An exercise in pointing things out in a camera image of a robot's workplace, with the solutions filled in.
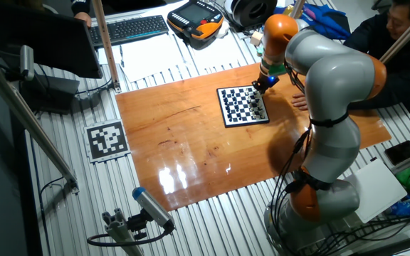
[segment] human hand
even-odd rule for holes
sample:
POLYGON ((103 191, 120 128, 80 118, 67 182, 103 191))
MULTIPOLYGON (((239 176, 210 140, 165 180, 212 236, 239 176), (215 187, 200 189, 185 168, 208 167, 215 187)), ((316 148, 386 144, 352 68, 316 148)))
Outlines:
POLYGON ((297 107, 299 110, 302 111, 308 110, 308 106, 306 105, 306 98, 303 93, 294 94, 292 95, 292 97, 292 104, 294 107, 297 107))
POLYGON ((91 28, 91 17, 90 17, 90 15, 88 15, 87 13, 85 13, 85 12, 79 12, 78 14, 76 14, 76 15, 74 16, 74 18, 80 19, 80 20, 86 22, 86 26, 87 26, 88 28, 91 28))

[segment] smartphone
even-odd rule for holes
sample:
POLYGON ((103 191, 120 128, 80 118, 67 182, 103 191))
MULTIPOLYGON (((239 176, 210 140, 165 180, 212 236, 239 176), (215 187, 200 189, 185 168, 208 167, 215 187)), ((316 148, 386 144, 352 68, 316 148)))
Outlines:
POLYGON ((400 143, 385 151, 393 165, 397 165, 410 157, 410 141, 400 143))

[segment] orange handheld controller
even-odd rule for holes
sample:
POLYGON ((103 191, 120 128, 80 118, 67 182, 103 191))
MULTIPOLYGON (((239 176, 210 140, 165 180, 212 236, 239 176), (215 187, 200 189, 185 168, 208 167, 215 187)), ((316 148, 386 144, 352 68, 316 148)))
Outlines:
POLYGON ((222 13, 201 1, 189 1, 169 12, 167 23, 188 38, 206 41, 216 35, 224 21, 222 13))

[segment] robotic arm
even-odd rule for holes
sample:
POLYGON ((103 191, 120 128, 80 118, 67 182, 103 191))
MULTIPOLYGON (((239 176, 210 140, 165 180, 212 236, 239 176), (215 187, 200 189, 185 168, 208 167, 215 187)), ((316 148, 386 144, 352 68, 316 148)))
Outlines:
POLYGON ((352 184, 337 180, 356 159, 360 146, 359 128, 349 118, 347 106, 377 95, 384 87, 387 72, 370 55, 314 31, 301 31, 298 21, 289 16, 271 16, 263 42, 266 48, 261 73, 253 83, 256 89, 264 93, 274 86, 277 79, 271 77, 285 73, 280 68, 284 62, 286 67, 306 75, 312 139, 309 154, 294 172, 295 180, 302 185, 287 195, 287 200, 271 202, 265 213, 272 239, 278 243, 287 240, 299 249, 297 241, 309 230, 343 218, 359 207, 352 184))

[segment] dark jacket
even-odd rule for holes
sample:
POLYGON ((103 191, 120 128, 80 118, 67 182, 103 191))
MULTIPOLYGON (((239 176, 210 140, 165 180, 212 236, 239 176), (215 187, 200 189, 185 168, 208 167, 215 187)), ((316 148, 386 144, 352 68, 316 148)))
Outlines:
MULTIPOLYGON (((380 59, 395 42, 386 28, 387 13, 364 21, 345 42, 363 53, 380 59)), ((410 41, 388 62, 387 82, 374 98, 349 105, 350 110, 390 107, 402 102, 410 113, 410 41)))

